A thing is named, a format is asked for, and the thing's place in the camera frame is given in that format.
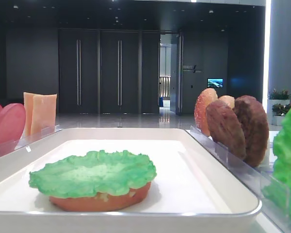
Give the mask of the bottom bun slice on tray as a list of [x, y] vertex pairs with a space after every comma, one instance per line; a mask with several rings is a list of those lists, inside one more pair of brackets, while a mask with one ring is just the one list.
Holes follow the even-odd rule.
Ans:
[[97, 193], [94, 197], [56, 198], [49, 197], [49, 201], [64, 211], [70, 212], [107, 212], [117, 211], [142, 202], [148, 194], [151, 182], [138, 189], [130, 189], [121, 196], [108, 193]]

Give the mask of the clear acrylic holder left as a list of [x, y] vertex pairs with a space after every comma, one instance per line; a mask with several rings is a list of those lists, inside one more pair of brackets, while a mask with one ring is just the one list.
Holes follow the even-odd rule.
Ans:
[[30, 136], [22, 136], [20, 139], [15, 141], [8, 141], [3, 144], [0, 144], [0, 157], [5, 156], [21, 147], [25, 147], [30, 143], [38, 141], [52, 133], [59, 131], [60, 125], [56, 125], [54, 128], [46, 127], [42, 129], [39, 133], [30, 135]]

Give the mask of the brown meat patty front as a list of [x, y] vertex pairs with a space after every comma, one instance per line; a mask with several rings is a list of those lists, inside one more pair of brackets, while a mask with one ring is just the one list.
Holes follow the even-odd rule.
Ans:
[[245, 137], [234, 111], [224, 101], [216, 100], [206, 107], [206, 118], [213, 141], [223, 144], [230, 153], [244, 160]]

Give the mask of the brown meat patty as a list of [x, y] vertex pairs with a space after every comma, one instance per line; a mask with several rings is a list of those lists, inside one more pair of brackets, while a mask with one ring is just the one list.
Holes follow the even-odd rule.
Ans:
[[235, 99], [234, 113], [245, 137], [246, 158], [244, 161], [251, 167], [257, 167], [263, 161], [268, 146], [267, 115], [262, 104], [249, 95]]
[[213, 141], [223, 144], [230, 153], [244, 160], [245, 137], [234, 111], [224, 101], [216, 100], [206, 107], [206, 118]]

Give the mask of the clear acrylic holder right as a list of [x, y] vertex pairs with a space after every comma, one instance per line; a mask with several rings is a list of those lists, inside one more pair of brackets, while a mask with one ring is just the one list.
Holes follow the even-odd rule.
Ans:
[[250, 228], [251, 233], [291, 233], [291, 190], [273, 177], [271, 163], [252, 168], [230, 154], [225, 146], [203, 135], [194, 126], [191, 126], [188, 132], [236, 178], [261, 198], [261, 213]]

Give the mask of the brown meat patty back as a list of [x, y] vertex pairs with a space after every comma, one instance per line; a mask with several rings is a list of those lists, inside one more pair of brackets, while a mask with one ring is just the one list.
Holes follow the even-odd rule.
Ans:
[[262, 104], [249, 95], [235, 99], [234, 113], [245, 137], [246, 158], [244, 161], [251, 167], [257, 167], [263, 161], [268, 146], [267, 115]]

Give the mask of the clear acrylic holder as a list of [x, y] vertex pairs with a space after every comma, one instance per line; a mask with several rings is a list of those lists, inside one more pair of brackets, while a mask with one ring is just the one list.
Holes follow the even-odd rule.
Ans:
[[21, 147], [25, 147], [30, 143], [38, 141], [52, 133], [59, 131], [60, 125], [56, 125], [54, 128], [46, 127], [42, 129], [39, 133], [30, 135], [30, 136], [22, 136], [20, 139], [15, 141], [8, 141], [3, 144], [0, 144], [0, 157], [5, 156]]
[[273, 177], [271, 163], [252, 168], [230, 154], [225, 146], [203, 135], [194, 126], [191, 126], [188, 132], [236, 178], [261, 198], [261, 213], [250, 228], [251, 233], [291, 233], [291, 190]]

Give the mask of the potted plants on stand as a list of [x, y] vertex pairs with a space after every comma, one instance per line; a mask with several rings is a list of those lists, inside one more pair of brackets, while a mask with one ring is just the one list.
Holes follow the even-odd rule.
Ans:
[[277, 91], [273, 89], [269, 92], [267, 117], [270, 124], [281, 126], [282, 120], [291, 108], [290, 98], [288, 90]]

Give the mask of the bun slice behind patties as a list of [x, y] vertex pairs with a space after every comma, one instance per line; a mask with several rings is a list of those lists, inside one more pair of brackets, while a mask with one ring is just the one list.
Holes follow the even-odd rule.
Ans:
[[235, 107], [235, 98], [229, 95], [223, 95], [218, 100], [224, 101], [231, 109]]

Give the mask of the orange cheese slice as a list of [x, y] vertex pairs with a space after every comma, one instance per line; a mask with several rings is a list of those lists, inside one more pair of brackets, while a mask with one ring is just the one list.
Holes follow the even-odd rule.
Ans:
[[23, 93], [24, 98], [24, 107], [25, 107], [25, 113], [26, 113], [26, 122], [25, 122], [25, 128], [24, 128], [24, 134], [25, 136], [31, 135], [31, 128], [32, 128], [32, 113], [33, 113], [33, 99], [34, 96], [41, 96], [41, 94], [35, 94], [35, 93]]
[[31, 135], [45, 128], [55, 128], [57, 94], [34, 95]]

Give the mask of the orange cheese slice front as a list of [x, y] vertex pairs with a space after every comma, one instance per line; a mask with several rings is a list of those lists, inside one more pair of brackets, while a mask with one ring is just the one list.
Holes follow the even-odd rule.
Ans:
[[34, 95], [31, 135], [45, 128], [55, 128], [57, 94]]

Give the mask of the orange cheese slice back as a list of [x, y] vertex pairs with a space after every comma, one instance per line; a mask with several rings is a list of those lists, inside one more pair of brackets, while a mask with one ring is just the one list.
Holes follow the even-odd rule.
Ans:
[[35, 93], [23, 93], [24, 98], [24, 107], [25, 107], [25, 113], [26, 113], [26, 122], [25, 122], [25, 128], [24, 128], [24, 134], [25, 136], [31, 135], [31, 128], [32, 128], [32, 113], [33, 113], [33, 99], [34, 96], [41, 96], [41, 94], [35, 94]]

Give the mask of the white rectangular tray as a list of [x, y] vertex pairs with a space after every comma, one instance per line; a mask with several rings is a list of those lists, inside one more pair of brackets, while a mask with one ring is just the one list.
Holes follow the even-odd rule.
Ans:
[[[28, 185], [46, 163], [91, 150], [147, 154], [146, 199], [119, 212], [63, 212]], [[71, 128], [0, 158], [0, 233], [247, 233], [261, 199], [181, 129]]]

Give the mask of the green lettuce leaf standing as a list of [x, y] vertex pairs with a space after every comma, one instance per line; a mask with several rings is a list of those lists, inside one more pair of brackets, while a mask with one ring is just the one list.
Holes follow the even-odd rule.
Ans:
[[287, 210], [291, 218], [291, 109], [282, 122], [282, 129], [274, 137], [273, 153], [277, 157], [273, 166], [275, 180], [262, 191], [277, 207]]

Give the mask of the small wall screen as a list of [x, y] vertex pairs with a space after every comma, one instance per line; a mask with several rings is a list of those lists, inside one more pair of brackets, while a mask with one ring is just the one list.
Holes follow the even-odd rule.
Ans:
[[222, 78], [208, 78], [207, 88], [223, 88], [224, 81]]

